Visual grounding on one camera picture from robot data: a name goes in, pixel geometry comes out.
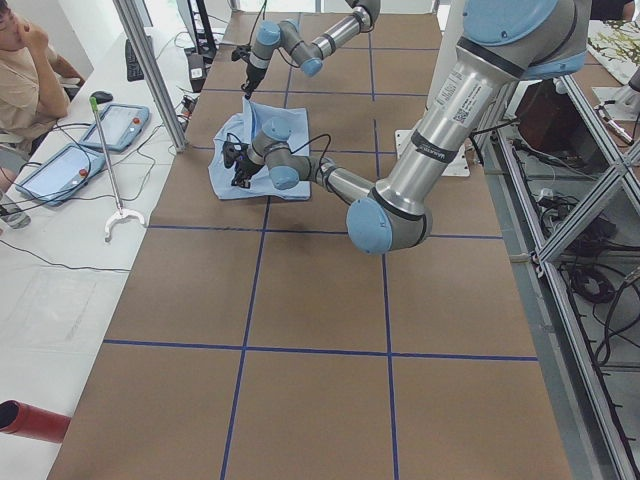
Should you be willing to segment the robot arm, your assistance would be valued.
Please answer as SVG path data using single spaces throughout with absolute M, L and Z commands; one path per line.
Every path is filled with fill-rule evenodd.
M 253 43 L 244 56 L 246 81 L 241 86 L 244 97 L 250 99 L 266 76 L 273 54 L 283 48 L 293 64 L 306 76 L 320 72 L 324 61 L 354 37 L 371 31 L 380 14 L 380 2 L 348 1 L 349 15 L 337 22 L 312 42 L 306 42 L 293 20 L 278 23 L 262 21 Z
M 431 230 L 426 196 L 499 90 L 583 66 L 590 10 L 589 2 L 573 0 L 466 2 L 456 63 L 391 173 L 381 180 L 363 179 L 326 157 L 295 155 L 288 144 L 290 127 L 277 118 L 266 121 L 250 141 L 226 144 L 224 164 L 241 187 L 266 170 L 279 190 L 312 181 L 335 194 L 349 206 L 348 234 L 364 253 L 414 247 Z

